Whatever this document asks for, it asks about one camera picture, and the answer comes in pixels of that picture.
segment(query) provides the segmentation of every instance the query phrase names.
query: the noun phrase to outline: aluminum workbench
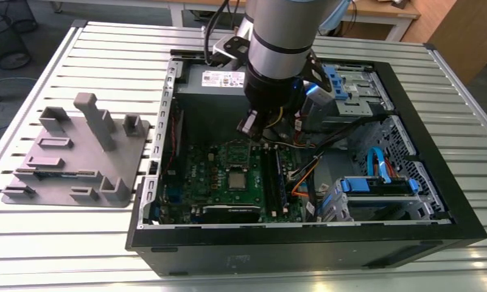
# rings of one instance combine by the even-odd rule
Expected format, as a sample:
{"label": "aluminum workbench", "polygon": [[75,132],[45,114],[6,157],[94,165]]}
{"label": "aluminum workbench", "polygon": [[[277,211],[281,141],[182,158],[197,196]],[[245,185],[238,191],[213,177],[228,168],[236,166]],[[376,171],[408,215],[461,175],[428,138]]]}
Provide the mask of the aluminum workbench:
{"label": "aluminum workbench", "polygon": [[[213,41],[226,33],[214,32]],[[123,250],[131,205],[99,209],[1,203],[1,189],[41,130],[45,106],[78,115],[71,100],[78,92],[93,92],[97,107],[113,118],[134,113],[154,125],[169,49],[199,50],[199,30],[114,23],[70,28],[0,141],[0,288],[487,291],[487,240],[396,269],[159,279],[134,252]],[[322,58],[390,63],[487,230],[487,116],[438,54],[418,44],[333,38],[318,38],[313,50]],[[141,172],[146,164],[142,159]]]}

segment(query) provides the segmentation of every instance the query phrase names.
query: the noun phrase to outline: blue latch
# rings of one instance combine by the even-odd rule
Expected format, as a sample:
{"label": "blue latch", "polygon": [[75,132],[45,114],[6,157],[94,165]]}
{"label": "blue latch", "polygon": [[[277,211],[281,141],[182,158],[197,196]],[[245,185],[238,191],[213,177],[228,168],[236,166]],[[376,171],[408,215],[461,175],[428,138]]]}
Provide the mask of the blue latch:
{"label": "blue latch", "polygon": [[365,178],[346,178],[340,181],[342,192],[369,192]]}
{"label": "blue latch", "polygon": [[420,188],[417,181],[414,179],[409,178],[406,182],[409,183],[412,193],[417,193],[418,188]]}
{"label": "blue latch", "polygon": [[344,92],[342,79],[338,77],[338,74],[334,70],[334,67],[329,66],[329,65],[324,65],[322,69],[324,69],[324,72],[328,75],[328,78],[330,79],[330,83],[332,83],[332,87],[333,87],[333,93],[334,93],[334,99],[346,100],[348,99],[348,93]]}

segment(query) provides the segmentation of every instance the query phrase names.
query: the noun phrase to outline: yellow wire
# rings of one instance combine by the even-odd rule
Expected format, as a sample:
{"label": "yellow wire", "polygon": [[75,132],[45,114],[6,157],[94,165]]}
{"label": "yellow wire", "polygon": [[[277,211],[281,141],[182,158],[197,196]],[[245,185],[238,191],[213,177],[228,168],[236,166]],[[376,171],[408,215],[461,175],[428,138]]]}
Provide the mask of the yellow wire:
{"label": "yellow wire", "polygon": [[316,168],[317,166],[317,163],[318,163],[318,160],[316,161],[314,165],[312,166],[312,168],[306,171],[305,175],[302,176],[302,178],[300,179],[300,181],[297,182],[297,184],[294,185],[293,189],[292,189],[292,192],[290,192],[290,195],[294,195],[296,193],[296,190],[298,188],[298,186],[301,185],[302,181],[305,180],[306,176],[309,175],[309,173],[312,172],[312,170]]}
{"label": "yellow wire", "polygon": [[276,124],[278,123],[278,121],[281,120],[281,117],[282,117],[282,106],[280,106],[280,108],[278,108],[277,119],[273,121],[273,123],[270,123],[270,124],[265,127],[265,129],[266,129],[266,128],[269,128],[269,127],[272,127],[273,125],[276,125]]}

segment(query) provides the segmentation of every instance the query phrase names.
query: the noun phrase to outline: wire mesh trash bin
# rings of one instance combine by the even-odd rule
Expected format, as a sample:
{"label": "wire mesh trash bin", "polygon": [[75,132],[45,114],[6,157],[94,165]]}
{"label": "wire mesh trash bin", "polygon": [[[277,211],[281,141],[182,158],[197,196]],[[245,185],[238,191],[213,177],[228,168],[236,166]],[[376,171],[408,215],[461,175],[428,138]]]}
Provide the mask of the wire mesh trash bin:
{"label": "wire mesh trash bin", "polygon": [[30,61],[30,54],[11,23],[10,18],[0,15],[0,69],[5,70],[19,68]]}
{"label": "wire mesh trash bin", "polygon": [[0,14],[13,20],[17,32],[30,32],[38,27],[26,0],[0,0]]}

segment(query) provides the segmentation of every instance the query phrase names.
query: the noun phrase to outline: ram slot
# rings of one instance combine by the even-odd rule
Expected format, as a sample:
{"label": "ram slot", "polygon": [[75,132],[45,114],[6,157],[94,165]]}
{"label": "ram slot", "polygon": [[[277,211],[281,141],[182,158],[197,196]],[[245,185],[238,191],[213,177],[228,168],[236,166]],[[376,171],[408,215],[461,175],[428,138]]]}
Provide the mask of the ram slot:
{"label": "ram slot", "polygon": [[280,195],[280,201],[281,201],[281,209],[286,209],[286,192],[285,192],[285,176],[282,175],[282,169],[281,169],[281,159],[278,157],[278,151],[277,149],[270,150],[274,154],[276,159],[276,182],[277,182],[277,191]]}
{"label": "ram slot", "polygon": [[272,217],[282,214],[281,198],[277,186],[277,169],[274,150],[269,148],[261,149],[261,181],[265,197],[266,212]]}

